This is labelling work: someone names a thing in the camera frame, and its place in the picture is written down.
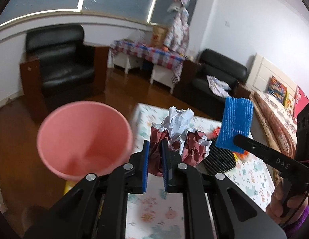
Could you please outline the purple fleece sleeve forearm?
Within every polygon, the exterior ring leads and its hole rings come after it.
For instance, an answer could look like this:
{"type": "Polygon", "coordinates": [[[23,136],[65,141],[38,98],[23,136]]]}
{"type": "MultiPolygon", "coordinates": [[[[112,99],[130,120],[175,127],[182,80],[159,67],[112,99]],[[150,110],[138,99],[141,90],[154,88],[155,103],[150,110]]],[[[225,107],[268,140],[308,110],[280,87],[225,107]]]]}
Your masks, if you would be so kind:
{"type": "Polygon", "coordinates": [[[302,216],[300,216],[300,218],[296,222],[288,224],[283,229],[287,238],[293,236],[300,229],[300,227],[302,226],[308,215],[309,215],[309,206],[305,208],[304,212],[302,213],[302,216]]]}

